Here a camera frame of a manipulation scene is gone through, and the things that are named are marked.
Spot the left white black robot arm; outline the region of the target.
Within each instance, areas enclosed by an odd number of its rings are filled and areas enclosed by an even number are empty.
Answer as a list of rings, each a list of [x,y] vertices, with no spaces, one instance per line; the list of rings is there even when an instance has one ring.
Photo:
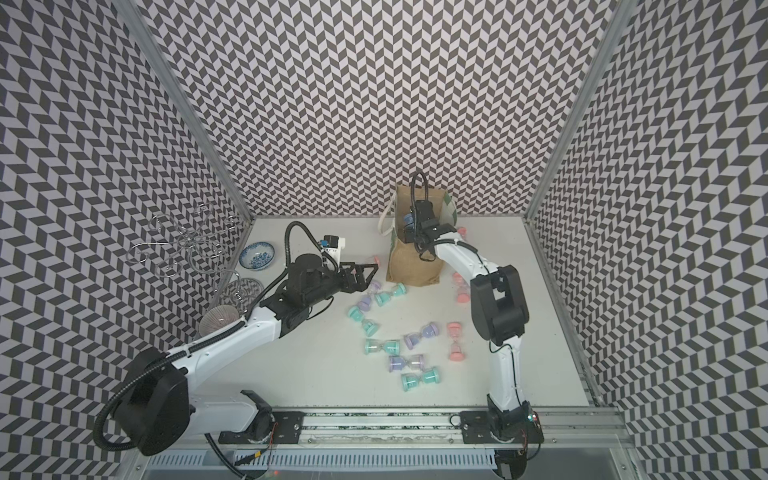
[[[338,293],[367,290],[378,269],[375,263],[334,264],[328,254],[302,254],[231,325],[167,352],[141,352],[96,415],[95,445],[152,456],[197,435],[267,438],[276,421],[259,394],[242,390],[233,396],[202,396],[200,387],[224,367],[295,330],[310,318],[314,305]]]

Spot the green hourglass pile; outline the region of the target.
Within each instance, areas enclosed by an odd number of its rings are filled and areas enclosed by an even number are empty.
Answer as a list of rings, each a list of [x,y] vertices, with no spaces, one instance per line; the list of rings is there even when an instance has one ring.
[[[367,338],[372,338],[379,330],[379,325],[374,321],[367,319],[364,312],[357,306],[348,310],[347,316],[356,323],[359,323]]]
[[[383,307],[394,298],[407,294],[407,287],[403,283],[397,283],[390,291],[379,291],[374,295],[374,300],[379,307]]]

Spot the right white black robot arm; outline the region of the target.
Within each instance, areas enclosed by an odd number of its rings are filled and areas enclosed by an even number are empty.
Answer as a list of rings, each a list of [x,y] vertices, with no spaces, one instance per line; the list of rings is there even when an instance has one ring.
[[[435,216],[428,200],[411,202],[411,218],[405,236],[417,252],[444,261],[468,283],[472,323],[490,352],[487,419],[492,437],[524,447],[541,444],[539,417],[521,384],[522,336],[530,315],[518,270],[485,259],[456,228]]]

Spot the green hourglass top pile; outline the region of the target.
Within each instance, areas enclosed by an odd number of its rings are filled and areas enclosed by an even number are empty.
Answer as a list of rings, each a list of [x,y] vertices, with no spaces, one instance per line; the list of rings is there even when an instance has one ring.
[[[407,294],[407,287],[403,283],[397,283],[390,291],[379,291],[374,295],[374,300],[379,307],[383,307],[394,298]]]

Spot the purple hourglass pile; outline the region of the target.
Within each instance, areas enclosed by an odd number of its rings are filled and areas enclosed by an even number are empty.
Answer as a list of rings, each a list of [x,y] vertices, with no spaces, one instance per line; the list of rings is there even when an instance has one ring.
[[[380,292],[381,287],[382,285],[379,281],[373,280],[370,283],[367,291],[357,302],[357,307],[363,312],[370,311],[373,304],[375,303],[375,295]]]

